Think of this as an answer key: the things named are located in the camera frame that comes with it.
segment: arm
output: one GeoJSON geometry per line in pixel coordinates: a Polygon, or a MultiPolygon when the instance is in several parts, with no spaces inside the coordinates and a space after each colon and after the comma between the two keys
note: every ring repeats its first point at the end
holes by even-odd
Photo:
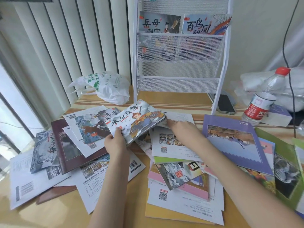
{"type": "Polygon", "coordinates": [[[196,152],[213,170],[226,192],[252,228],[303,227],[304,221],[270,191],[243,172],[190,122],[168,120],[180,142],[196,152]]]}
{"type": "Polygon", "coordinates": [[[110,163],[88,225],[90,228],[123,227],[130,157],[119,127],[116,128],[115,138],[108,135],[104,145],[110,154],[110,163]]]}

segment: person's left hand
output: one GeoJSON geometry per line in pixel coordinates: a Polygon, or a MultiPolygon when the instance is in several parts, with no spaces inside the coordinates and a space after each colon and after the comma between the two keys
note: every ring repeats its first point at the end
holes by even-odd
{"type": "Polygon", "coordinates": [[[110,160],[117,157],[129,157],[129,152],[126,148],[126,141],[121,134],[121,129],[119,127],[116,127],[115,137],[113,137],[112,134],[109,134],[105,138],[104,145],[110,154],[110,160]]]}

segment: red bottle cap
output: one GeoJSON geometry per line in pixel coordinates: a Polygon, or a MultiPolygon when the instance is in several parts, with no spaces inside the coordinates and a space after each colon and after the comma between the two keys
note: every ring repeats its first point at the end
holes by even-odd
{"type": "Polygon", "coordinates": [[[277,68],[277,70],[275,72],[276,72],[276,74],[280,74],[280,75],[286,76],[287,74],[290,73],[290,68],[279,67],[279,68],[277,68]]]}

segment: desk surface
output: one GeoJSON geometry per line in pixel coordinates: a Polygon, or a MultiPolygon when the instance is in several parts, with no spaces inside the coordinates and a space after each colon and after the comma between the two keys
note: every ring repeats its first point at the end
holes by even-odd
{"type": "MultiPolygon", "coordinates": [[[[159,93],[140,92],[139,99],[147,101],[155,108],[168,111],[190,113],[195,124],[201,130],[204,114],[211,113],[211,101],[206,94],[185,93],[159,93]]],[[[123,110],[131,105],[129,101],[125,105],[118,106],[123,110]]],[[[82,109],[105,105],[108,108],[115,105],[104,102],[95,95],[82,96],[66,113],[72,113],[82,109]]],[[[237,113],[232,118],[240,118],[244,108],[236,106],[237,113]]],[[[291,143],[293,136],[292,127],[276,127],[266,124],[259,127],[280,139],[291,143]]],[[[139,159],[148,167],[150,159],[136,145],[131,149],[139,159]]],[[[146,193],[148,185],[148,168],[145,168],[138,176],[128,183],[127,202],[125,206],[124,227],[185,227],[192,223],[154,219],[145,217],[146,193]]],[[[86,227],[91,215],[88,215],[82,203],[78,191],[70,192],[48,202],[36,205],[36,199],[29,201],[21,207],[9,210],[9,178],[0,182],[0,226],[5,227],[86,227]]],[[[223,212],[225,227],[249,227],[240,212],[224,192],[225,211],[223,212]]],[[[196,224],[196,227],[214,227],[213,225],[196,224]]]]}

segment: smartphone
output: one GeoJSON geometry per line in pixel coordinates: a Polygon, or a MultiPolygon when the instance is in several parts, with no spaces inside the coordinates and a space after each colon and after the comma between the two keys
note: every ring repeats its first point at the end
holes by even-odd
{"type": "MultiPolygon", "coordinates": [[[[208,94],[208,97],[214,102],[215,94],[208,94]]],[[[217,104],[216,110],[222,114],[233,115],[236,113],[233,105],[231,104],[229,97],[227,95],[221,94],[219,96],[219,102],[217,104]]]]}

